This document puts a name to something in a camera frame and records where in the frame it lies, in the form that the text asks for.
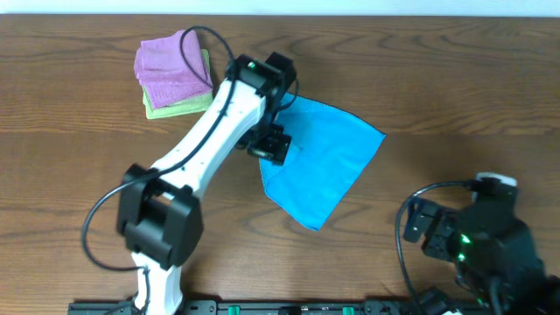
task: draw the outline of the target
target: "wood grain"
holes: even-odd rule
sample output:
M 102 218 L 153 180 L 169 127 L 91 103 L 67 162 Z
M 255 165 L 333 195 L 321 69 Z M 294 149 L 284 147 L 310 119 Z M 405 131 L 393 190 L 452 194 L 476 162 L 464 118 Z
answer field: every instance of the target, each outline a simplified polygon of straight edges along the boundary
M 294 59 L 300 93 L 351 111 L 388 137 L 319 233 L 263 193 L 256 160 L 234 152 L 203 208 L 185 266 L 188 292 L 233 298 L 406 296 L 393 220 L 438 180 L 503 172 L 549 273 L 560 273 L 560 21 L 472 17 L 2 16 L 0 314 L 61 314 L 75 299 L 119 299 L 135 276 L 104 272 L 80 249 L 96 199 L 133 163 L 150 165 L 200 115 L 147 121 L 132 71 L 144 39 L 213 27 L 235 53 Z M 223 49 L 200 34 L 215 81 Z M 464 193 L 436 200 L 460 207 Z M 131 264 L 116 201 L 92 226 L 95 253 Z M 453 296 L 452 269 L 405 245 L 419 290 Z

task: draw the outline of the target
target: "stack of towels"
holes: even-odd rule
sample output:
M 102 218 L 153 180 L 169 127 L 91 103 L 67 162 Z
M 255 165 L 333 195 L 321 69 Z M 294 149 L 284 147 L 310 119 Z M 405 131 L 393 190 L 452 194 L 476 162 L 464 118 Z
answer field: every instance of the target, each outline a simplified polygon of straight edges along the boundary
M 148 119 L 205 111 L 212 104 L 208 51 L 200 49 L 196 32 L 186 34 L 183 51 L 192 69 L 205 80 L 201 81 L 181 56 L 179 40 L 183 32 L 145 40 L 136 51 L 134 72 L 143 89 Z

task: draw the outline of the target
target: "wire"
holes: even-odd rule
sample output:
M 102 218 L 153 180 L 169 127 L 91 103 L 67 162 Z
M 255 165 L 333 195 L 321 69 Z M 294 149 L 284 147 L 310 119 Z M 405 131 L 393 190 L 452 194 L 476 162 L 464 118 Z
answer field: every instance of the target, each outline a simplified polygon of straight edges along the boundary
M 146 281 L 146 301 L 144 303 L 144 306 L 143 306 L 142 310 L 138 313 L 138 315 L 144 315 L 148 311 L 148 303 L 150 302 L 148 297 L 150 296 L 150 291 L 151 291 L 149 273 L 150 273 L 149 269 L 144 269 L 143 275 L 144 275 L 145 281 Z M 119 305 L 117 307 L 114 307 L 114 308 L 104 312 L 103 315 L 113 314 L 116 311 L 121 311 L 123 308 L 131 307 L 131 306 L 132 306 L 132 303 L 122 304 L 122 305 Z
M 140 311 L 141 314 L 146 312 L 148 303 L 150 302 L 150 283 L 148 281 L 148 276 L 147 276 L 147 274 L 148 274 L 148 272 L 150 272 L 150 270 L 145 266 L 115 267 L 115 266 L 108 265 L 105 262 L 102 262 L 102 261 L 98 260 L 93 255 L 93 253 L 91 252 L 91 249 L 88 246 L 88 238 L 87 238 L 88 230 L 89 230 L 89 225 L 90 225 L 91 220 L 93 219 L 94 215 L 97 213 L 99 208 L 109 198 L 113 197 L 114 195 L 116 195 L 117 193 L 121 192 L 122 190 L 124 190 L 128 187 L 131 187 L 133 185 L 136 185 L 138 183 L 142 183 L 142 182 L 145 182 L 145 181 L 150 181 L 150 180 L 153 180 L 153 179 L 157 179 L 157 178 L 159 178 L 159 177 L 161 177 L 165 174 L 168 174 L 170 172 L 174 172 L 177 169 L 181 168 L 183 165 L 185 165 L 191 158 L 194 157 L 194 155 L 197 154 L 197 152 L 200 151 L 200 149 L 207 142 L 208 138 L 210 138 L 210 136 L 214 133 L 214 131 L 216 130 L 216 128 L 220 124 L 221 119 L 226 115 L 226 113 L 228 111 L 229 103 L 231 102 L 231 99 L 234 96 L 235 82 L 237 81 L 237 74 L 238 74 L 237 69 L 235 68 L 234 54 L 232 53 L 231 48 L 229 47 L 226 40 L 220 34 L 218 34 L 216 31 L 212 30 L 209 27 L 195 25 L 195 26 L 192 26 L 192 27 L 188 28 L 186 31 L 183 32 L 183 34 L 181 35 L 181 38 L 179 40 L 179 50 L 180 50 L 181 56 L 183 57 L 183 61 L 186 63 L 188 68 L 194 73 L 194 75 L 199 80 L 201 80 L 205 84 L 207 84 L 208 86 L 211 87 L 212 85 L 209 84 L 206 80 L 204 80 L 198 73 L 194 72 L 193 67 L 189 64 L 188 60 L 185 57 L 185 52 L 183 51 L 183 41 L 185 39 L 186 34 L 190 31 L 194 31 L 194 30 L 204 30 L 204 31 L 212 33 L 226 48 L 227 56 L 229 57 L 230 64 L 231 64 L 230 66 L 233 68 L 233 76 L 232 76 L 231 85 L 229 87 L 229 92 L 227 93 L 227 98 L 226 98 L 226 101 L 225 101 L 225 104 L 224 104 L 223 108 L 221 109 L 220 113 L 216 117 L 216 120 L 213 122 L 213 124 L 210 127 L 210 129 L 208 130 L 208 132 L 202 137 L 202 139 L 200 139 L 200 142 L 194 147 L 194 149 L 192 149 L 192 151 L 185 158 L 183 158 L 181 161 L 179 161 L 174 166 L 172 166 L 168 169 L 156 171 L 156 172 L 144 175 L 140 178 L 133 179 L 133 180 L 131 180 L 129 182 L 126 182 L 126 183 L 123 183 L 123 184 L 113 188 L 109 192 L 105 193 L 101 198 L 99 198 L 99 200 L 97 200 L 97 202 L 95 202 L 95 204 L 94 204 L 94 206 L 92 206 L 91 210 L 89 210 L 89 213 L 87 214 L 86 219 L 84 220 L 84 224 L 83 224 L 82 229 L 81 229 L 81 246 L 82 246 L 82 248 L 84 250 L 84 253 L 86 254 L 87 258 L 97 267 L 102 268 L 104 270 L 117 271 L 117 272 L 144 270 L 144 274 L 145 274 L 145 277 L 146 277 L 147 294 L 146 294 L 146 303 L 144 304 L 143 309 Z
M 401 264 L 401 272 L 402 276 L 404 277 L 404 283 L 406 284 L 407 289 L 409 290 L 410 297 L 412 298 L 412 302 L 417 308 L 419 314 L 423 314 L 422 308 L 420 307 L 420 300 L 414 287 L 412 287 L 412 282 L 410 281 L 409 273 L 406 270 L 406 266 L 404 264 L 404 257 L 403 257 L 403 248 L 401 246 L 401 219 L 403 218 L 403 214 L 406 211 L 407 207 L 409 206 L 410 202 L 414 200 L 414 198 L 418 197 L 419 195 L 426 193 L 432 189 L 441 188 L 441 187 L 455 187 L 455 186 L 462 186 L 467 187 L 469 186 L 471 181 L 468 180 L 461 180 L 461 181 L 449 181 L 449 182 L 441 182 L 435 183 L 431 185 L 427 185 L 424 188 L 421 188 L 411 194 L 401 205 L 398 213 L 396 214 L 395 220 L 395 243 L 396 243 L 396 253 L 399 257 L 399 263 Z
M 500 298 L 498 297 L 498 289 L 500 288 L 500 279 L 497 276 L 492 277 L 490 280 L 490 288 L 488 294 L 490 295 L 490 303 L 492 304 L 493 314 L 502 315 Z
M 284 105 L 280 106 L 280 107 L 276 110 L 276 112 L 279 112 L 279 111 L 281 111 L 281 110 L 288 109 L 288 108 L 291 106 L 291 104 L 293 104 L 293 103 L 296 101 L 296 99 L 298 98 L 298 96 L 299 96 L 299 80 L 298 80 L 298 78 L 296 78 L 296 88 L 295 88 L 295 90 L 294 90 L 294 98 L 291 99 L 291 101 L 289 101 L 287 104 L 284 104 Z

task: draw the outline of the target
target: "blue cloth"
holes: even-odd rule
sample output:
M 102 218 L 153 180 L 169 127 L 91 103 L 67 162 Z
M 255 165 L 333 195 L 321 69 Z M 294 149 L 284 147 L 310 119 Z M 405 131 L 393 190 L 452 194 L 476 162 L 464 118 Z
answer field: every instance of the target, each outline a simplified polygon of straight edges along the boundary
M 286 94 L 283 102 L 292 98 Z M 264 191 L 301 225 L 319 231 L 385 135 L 355 115 L 303 97 L 276 122 L 292 140 L 282 166 L 261 159 Z

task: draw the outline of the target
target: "black cable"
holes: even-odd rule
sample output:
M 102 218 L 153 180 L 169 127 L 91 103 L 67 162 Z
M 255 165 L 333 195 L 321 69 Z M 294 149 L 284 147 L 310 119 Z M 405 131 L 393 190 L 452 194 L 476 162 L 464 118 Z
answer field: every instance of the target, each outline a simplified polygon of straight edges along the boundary
M 148 304 L 150 303 L 150 300 L 149 300 L 148 297 L 150 296 L 150 292 L 151 292 L 149 273 L 150 273 L 149 269 L 144 269 L 143 270 L 143 275 L 144 275 L 145 281 L 146 281 L 146 301 L 144 303 L 144 306 L 143 306 L 142 310 L 138 313 L 138 315 L 144 315 L 148 311 Z M 113 314 L 116 311 L 121 311 L 125 307 L 131 307 L 131 306 L 132 306 L 131 302 L 127 303 L 125 305 L 119 305 L 117 307 L 114 307 L 114 308 L 104 312 L 103 315 L 110 315 L 110 314 Z
M 490 280 L 490 288 L 488 289 L 488 294 L 490 295 L 490 304 L 492 305 L 492 310 L 494 315 L 502 315 L 500 298 L 498 297 L 498 289 L 500 288 L 500 279 L 494 276 Z
M 194 75 L 201 81 L 203 81 L 205 84 L 207 84 L 208 86 L 211 87 L 211 85 L 204 80 L 202 77 L 200 77 L 200 75 L 196 72 L 194 72 L 193 67 L 189 64 L 188 60 L 185 58 L 185 52 L 183 51 L 183 41 L 185 39 L 185 36 L 188 32 L 190 31 L 194 31 L 194 30 L 204 30 L 207 32 L 212 33 L 226 48 L 227 51 L 227 55 L 229 57 L 229 60 L 231 61 L 231 67 L 233 67 L 233 77 L 231 80 L 231 85 L 229 87 L 229 92 L 227 93 L 227 98 L 225 101 L 225 104 L 222 108 L 222 110 L 220 111 L 220 113 L 218 114 L 218 117 L 216 117 L 216 120 L 213 122 L 212 126 L 210 127 L 210 129 L 208 130 L 208 132 L 202 137 L 202 139 L 200 140 L 200 142 L 196 145 L 196 147 L 194 147 L 194 149 L 192 149 L 192 151 L 185 157 L 183 158 L 181 161 L 179 161 L 178 163 L 176 163 L 174 166 L 165 169 L 165 170 L 160 170 L 157 172 L 153 172 L 147 175 L 144 175 L 140 178 L 136 178 L 134 180 L 131 180 L 130 182 L 121 184 L 115 188 L 113 188 L 111 191 L 105 193 L 105 195 L 103 195 L 99 200 L 97 200 L 97 202 L 94 204 L 94 206 L 91 208 L 91 210 L 89 210 L 89 213 L 86 216 L 86 219 L 84 220 L 84 224 L 82 226 L 81 229 L 81 246 L 83 247 L 83 250 L 87 256 L 87 258 L 97 267 L 105 269 L 105 270 L 109 270 L 109 271 L 118 271 L 118 272 L 124 272 L 124 271 L 134 271 L 134 270 L 144 270 L 144 274 L 147 275 L 147 273 L 149 272 L 149 270 L 144 267 L 144 266 L 134 266 L 134 267 L 115 267 L 115 266 L 111 266 L 108 265 L 104 262 L 101 262 L 100 260 L 98 260 L 97 258 L 95 258 L 95 256 L 92 254 L 91 249 L 88 246 L 88 230 L 89 230 L 89 225 L 91 223 L 91 220 L 93 219 L 94 215 L 97 213 L 97 211 L 99 210 L 99 208 L 111 197 L 113 197 L 114 195 L 116 195 L 117 193 L 119 193 L 120 191 L 133 186 L 135 184 L 144 182 L 144 181 L 150 181 L 153 179 L 157 179 L 165 174 L 168 174 L 170 172 L 174 172 L 177 169 L 181 168 L 183 165 L 185 165 L 191 158 L 194 157 L 194 155 L 196 155 L 196 153 L 198 153 L 200 151 L 200 149 L 204 146 L 204 144 L 207 142 L 208 138 L 210 138 L 210 136 L 214 133 L 214 131 L 216 130 L 216 128 L 218 127 L 218 125 L 220 124 L 221 119 L 224 117 L 224 115 L 227 113 L 228 111 L 228 107 L 229 107 L 229 103 L 231 102 L 232 97 L 234 96 L 234 91 L 235 91 L 235 82 L 237 81 L 237 69 L 235 68 L 235 57 L 234 54 L 231 51 L 231 48 L 229 47 L 228 43 L 226 42 L 226 40 L 220 35 L 218 34 L 216 31 L 206 27 L 206 26 L 193 26 L 188 28 L 186 31 L 183 32 L 183 34 L 181 35 L 181 39 L 179 41 L 179 50 L 181 52 L 181 56 L 183 57 L 184 62 L 186 63 L 186 65 L 189 67 L 189 69 L 194 73 Z M 150 289 L 150 284 L 148 282 L 148 277 L 146 276 L 146 290 L 148 291 L 148 294 L 146 295 L 146 303 L 144 305 L 143 310 L 141 310 L 142 312 L 146 312 L 147 309 L 147 305 L 149 303 L 150 300 L 150 294 L 149 294 L 149 289 Z
M 410 297 L 412 298 L 412 302 L 418 311 L 418 314 L 423 314 L 422 308 L 420 307 L 420 300 L 418 299 L 418 295 L 412 287 L 412 282 L 410 281 L 409 273 L 406 271 L 406 266 L 404 265 L 404 257 L 403 257 L 403 248 L 401 247 L 401 219 L 403 218 L 403 214 L 406 211 L 409 203 L 414 200 L 414 198 L 418 197 L 419 195 L 426 193 L 432 189 L 441 188 L 441 187 L 454 187 L 454 186 L 463 186 L 467 187 L 471 184 L 471 181 L 468 180 L 461 180 L 461 181 L 449 181 L 449 182 L 441 182 L 435 183 L 431 185 L 427 185 L 424 188 L 421 188 L 411 194 L 403 203 L 401 208 L 399 209 L 398 213 L 396 214 L 395 220 L 395 243 L 396 243 L 396 253 L 399 257 L 399 263 L 401 264 L 401 272 L 402 276 L 404 277 L 404 282 L 406 284 L 407 289 L 409 290 Z
M 291 101 L 289 101 L 287 104 L 284 104 L 284 105 L 280 106 L 276 110 L 276 112 L 288 109 L 291 106 L 291 104 L 293 104 L 296 101 L 296 99 L 298 98 L 298 96 L 299 96 L 299 80 L 298 80 L 298 78 L 296 78 L 295 81 L 296 81 L 296 88 L 294 90 L 294 98 L 292 98 Z

